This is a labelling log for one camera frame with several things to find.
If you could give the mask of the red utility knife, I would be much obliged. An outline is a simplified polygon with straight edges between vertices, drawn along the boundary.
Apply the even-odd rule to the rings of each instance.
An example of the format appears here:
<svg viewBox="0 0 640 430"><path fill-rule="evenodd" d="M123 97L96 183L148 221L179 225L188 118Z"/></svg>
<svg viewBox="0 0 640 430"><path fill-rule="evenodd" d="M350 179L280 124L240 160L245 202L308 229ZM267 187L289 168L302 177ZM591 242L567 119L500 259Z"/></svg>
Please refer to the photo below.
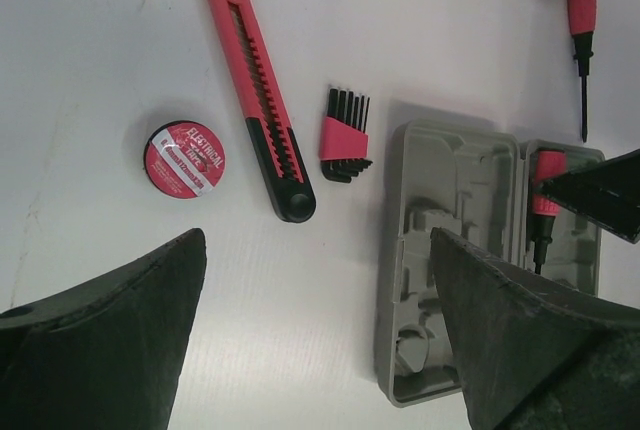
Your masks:
<svg viewBox="0 0 640 430"><path fill-rule="evenodd" d="M316 198L251 0L207 0L273 209L303 223Z"/></svg>

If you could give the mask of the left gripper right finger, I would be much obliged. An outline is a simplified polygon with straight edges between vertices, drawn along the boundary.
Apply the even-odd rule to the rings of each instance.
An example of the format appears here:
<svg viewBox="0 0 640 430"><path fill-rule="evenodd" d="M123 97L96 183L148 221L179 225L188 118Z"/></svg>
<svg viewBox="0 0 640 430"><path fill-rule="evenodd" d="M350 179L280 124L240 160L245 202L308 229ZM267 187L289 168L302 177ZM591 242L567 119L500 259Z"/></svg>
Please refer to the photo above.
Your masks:
<svg viewBox="0 0 640 430"><path fill-rule="evenodd" d="M472 428L638 428L637 309L441 228L431 266Z"/></svg>

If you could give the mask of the red black screwdriver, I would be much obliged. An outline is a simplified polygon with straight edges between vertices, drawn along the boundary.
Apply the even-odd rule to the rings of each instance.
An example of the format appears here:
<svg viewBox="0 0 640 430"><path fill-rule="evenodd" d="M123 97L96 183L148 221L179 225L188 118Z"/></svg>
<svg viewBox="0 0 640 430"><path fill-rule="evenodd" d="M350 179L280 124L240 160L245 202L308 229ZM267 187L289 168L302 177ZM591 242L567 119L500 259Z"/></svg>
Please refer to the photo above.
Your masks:
<svg viewBox="0 0 640 430"><path fill-rule="evenodd" d="M593 56L597 0L568 0L569 31L581 85L581 140L588 138L588 77Z"/></svg>
<svg viewBox="0 0 640 430"><path fill-rule="evenodd" d="M561 150L543 148L537 152L531 178L530 205L528 214L529 240L533 245L534 272L541 274L546 262L552 231L560 207L539 192L540 185L566 172L566 154Z"/></svg>

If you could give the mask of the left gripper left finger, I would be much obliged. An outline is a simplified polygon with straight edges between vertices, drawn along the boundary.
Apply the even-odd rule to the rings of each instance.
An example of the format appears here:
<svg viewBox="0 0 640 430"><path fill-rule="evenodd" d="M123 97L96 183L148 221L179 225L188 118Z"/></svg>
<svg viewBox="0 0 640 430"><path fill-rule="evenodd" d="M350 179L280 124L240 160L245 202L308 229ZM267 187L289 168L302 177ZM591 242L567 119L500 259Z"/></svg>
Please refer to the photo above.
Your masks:
<svg viewBox="0 0 640 430"><path fill-rule="evenodd" d="M1 315L4 429L165 429L205 279L198 228Z"/></svg>

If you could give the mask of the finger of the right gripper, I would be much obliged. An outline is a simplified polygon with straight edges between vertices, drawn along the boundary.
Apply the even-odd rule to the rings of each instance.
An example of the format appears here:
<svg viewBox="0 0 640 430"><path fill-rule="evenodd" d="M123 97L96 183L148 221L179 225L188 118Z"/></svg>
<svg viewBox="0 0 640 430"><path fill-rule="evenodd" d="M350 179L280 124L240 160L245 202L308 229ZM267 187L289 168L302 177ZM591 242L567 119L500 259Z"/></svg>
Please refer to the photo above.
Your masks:
<svg viewBox="0 0 640 430"><path fill-rule="evenodd" d="M638 150L544 180L540 193L627 242L639 242Z"/></svg>

